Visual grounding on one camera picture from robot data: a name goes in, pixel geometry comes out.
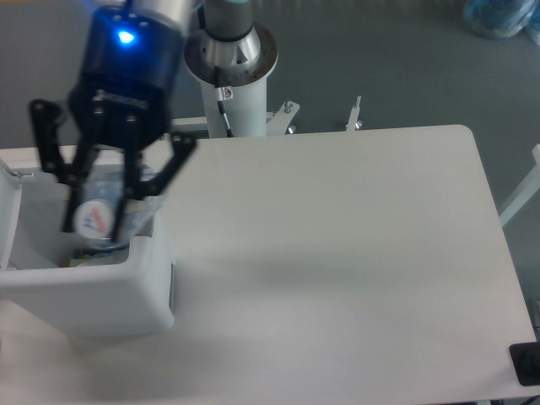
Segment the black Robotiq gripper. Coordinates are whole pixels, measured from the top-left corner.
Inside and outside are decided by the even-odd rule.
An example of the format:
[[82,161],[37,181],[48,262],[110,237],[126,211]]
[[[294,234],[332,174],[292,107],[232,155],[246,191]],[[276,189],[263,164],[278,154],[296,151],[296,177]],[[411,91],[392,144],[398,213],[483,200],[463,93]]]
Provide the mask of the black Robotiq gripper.
[[[81,132],[71,162],[62,157],[58,128],[67,119],[57,102],[36,99],[29,114],[40,165],[69,189],[62,231],[73,233],[84,183],[99,154],[96,144],[123,149],[123,193],[111,240],[121,239],[130,201],[166,191],[197,148],[181,132],[170,135],[172,156],[161,172],[143,181],[143,149],[170,126],[170,99],[185,44],[177,24],[144,8],[103,5],[94,11],[79,79],[68,107]],[[105,124],[101,130],[101,102]]]

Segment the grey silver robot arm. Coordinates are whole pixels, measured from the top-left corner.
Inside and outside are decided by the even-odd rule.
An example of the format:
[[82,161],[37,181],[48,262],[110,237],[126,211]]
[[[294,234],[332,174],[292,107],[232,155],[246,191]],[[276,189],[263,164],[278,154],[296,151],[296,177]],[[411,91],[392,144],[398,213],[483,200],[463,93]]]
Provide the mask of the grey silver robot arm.
[[235,41],[253,26],[247,1],[103,1],[92,15],[78,81],[65,104],[29,104],[41,168],[68,187],[62,229],[74,230],[84,184],[99,152],[124,156],[120,201],[110,232],[119,240],[130,202],[157,197],[195,150],[173,132],[173,154],[154,178],[142,178],[143,151],[170,130],[170,99],[192,17],[210,37]]

